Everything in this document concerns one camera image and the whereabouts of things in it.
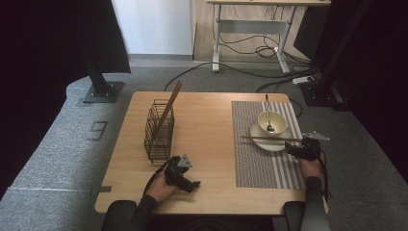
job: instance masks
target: power strip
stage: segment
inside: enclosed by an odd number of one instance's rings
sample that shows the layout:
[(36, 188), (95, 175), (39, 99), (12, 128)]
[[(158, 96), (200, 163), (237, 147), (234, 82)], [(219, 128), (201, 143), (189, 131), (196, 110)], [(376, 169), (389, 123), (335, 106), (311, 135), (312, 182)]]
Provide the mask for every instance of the power strip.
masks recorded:
[(305, 77), (293, 79), (293, 84), (297, 85), (297, 84), (303, 84), (303, 83), (311, 83), (313, 81), (315, 81), (315, 78), (313, 78), (312, 76), (305, 76)]

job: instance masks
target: wire rack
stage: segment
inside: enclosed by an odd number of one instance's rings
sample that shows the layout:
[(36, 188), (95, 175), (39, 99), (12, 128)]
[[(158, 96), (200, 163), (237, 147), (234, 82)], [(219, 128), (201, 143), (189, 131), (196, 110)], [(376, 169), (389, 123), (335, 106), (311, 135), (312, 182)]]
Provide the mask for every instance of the wire rack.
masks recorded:
[(158, 131), (157, 125), (168, 100), (155, 99), (147, 116), (144, 148), (151, 163), (165, 162), (170, 159), (171, 140), (174, 128), (173, 108), (168, 112), (165, 122)]

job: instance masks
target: wooden table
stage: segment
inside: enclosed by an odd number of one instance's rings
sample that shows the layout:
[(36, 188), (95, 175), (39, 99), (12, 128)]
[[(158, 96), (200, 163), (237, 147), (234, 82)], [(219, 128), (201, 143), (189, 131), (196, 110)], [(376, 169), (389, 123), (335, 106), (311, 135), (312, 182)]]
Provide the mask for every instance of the wooden table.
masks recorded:
[[(276, 57), (284, 73), (289, 73), (283, 53), (289, 31), (293, 23), (297, 6), (328, 6), (330, 0), (206, 0), (207, 3), (217, 5), (216, 44), (213, 51), (213, 72), (219, 71), (219, 36), (221, 33), (282, 35), (278, 47), (274, 47)], [(287, 20), (225, 20), (221, 19), (222, 5), (269, 5), (292, 6)]]
[[(144, 150), (144, 127), (154, 99), (171, 92), (134, 93), (120, 130), (95, 209), (105, 213), (115, 200), (140, 202), (153, 172)], [(289, 102), (285, 94), (270, 94), (274, 102)], [(173, 105), (175, 126), (171, 154), (187, 154), (193, 167), (185, 173), (201, 181), (192, 193), (177, 192), (154, 211), (159, 214), (282, 215), (286, 201), (304, 200), (302, 190), (237, 188), (231, 101), (264, 101), (263, 93), (180, 92)]]

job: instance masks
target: bowl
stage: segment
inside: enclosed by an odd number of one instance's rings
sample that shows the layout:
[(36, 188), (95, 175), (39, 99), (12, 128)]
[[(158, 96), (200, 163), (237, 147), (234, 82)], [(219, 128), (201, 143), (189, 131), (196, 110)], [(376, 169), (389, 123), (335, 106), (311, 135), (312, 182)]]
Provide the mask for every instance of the bowl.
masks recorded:
[(263, 112), (258, 115), (258, 126), (261, 128), (262, 132), (269, 137), (277, 137), (281, 133), (283, 133), (286, 128), (288, 127), (288, 122), (286, 119), (276, 113), (276, 112), (269, 112), (269, 120), (270, 125), (275, 129), (275, 133), (270, 133), (267, 130), (268, 127), (268, 112)]

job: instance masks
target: striped mat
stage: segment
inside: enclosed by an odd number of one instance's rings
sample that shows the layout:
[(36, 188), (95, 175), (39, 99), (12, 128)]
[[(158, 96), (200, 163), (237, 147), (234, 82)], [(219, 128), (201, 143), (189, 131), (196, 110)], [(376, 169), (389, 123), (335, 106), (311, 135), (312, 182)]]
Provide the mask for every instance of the striped mat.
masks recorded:
[[(251, 123), (266, 110), (266, 102), (233, 101), (234, 148), (237, 187), (305, 189), (300, 166), (286, 150), (272, 152), (243, 139)], [(270, 110), (288, 121), (294, 138), (302, 138), (291, 103), (270, 103)]]

